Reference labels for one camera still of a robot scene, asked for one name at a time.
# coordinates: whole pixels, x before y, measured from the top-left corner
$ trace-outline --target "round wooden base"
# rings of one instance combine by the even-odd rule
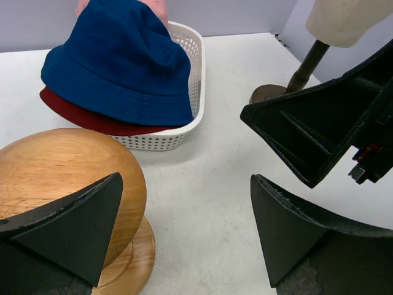
[[[131,243],[103,272],[92,295],[136,295],[153,270],[155,243],[153,230],[145,217]]]
[[[279,85],[262,85],[254,90],[249,103],[259,103],[261,101],[283,95],[286,90],[287,89],[285,87]]]

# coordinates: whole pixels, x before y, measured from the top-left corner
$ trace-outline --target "red hat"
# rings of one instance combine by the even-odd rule
[[[39,95],[48,107],[71,123],[107,135],[134,136],[178,128],[173,126],[143,126],[121,122],[70,103],[47,87]]]

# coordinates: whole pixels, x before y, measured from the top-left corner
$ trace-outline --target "pink object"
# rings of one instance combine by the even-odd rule
[[[166,0],[138,0],[150,7],[154,14],[161,22],[168,26],[168,10],[166,8]],[[78,6],[75,8],[76,15],[79,16],[86,8],[89,0],[78,0]]]

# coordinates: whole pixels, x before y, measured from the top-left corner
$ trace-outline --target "white wall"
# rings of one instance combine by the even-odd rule
[[[77,0],[0,0],[0,52],[62,44]],[[204,36],[279,33],[297,0],[167,0],[169,18]]]
[[[313,4],[314,0],[298,0],[280,35],[292,54],[300,61],[303,61],[315,41],[305,27]],[[314,75],[322,82],[340,77],[366,60],[391,39],[393,39],[393,15],[372,27],[354,47],[329,48]]]

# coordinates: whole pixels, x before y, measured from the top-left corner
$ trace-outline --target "plastic basket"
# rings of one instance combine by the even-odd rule
[[[172,40],[180,44],[191,61],[189,94],[194,120],[181,128],[138,136],[112,136],[128,149],[168,151],[178,147],[186,134],[193,130],[203,117],[205,89],[205,57],[202,36],[194,29],[179,23],[169,22]]]

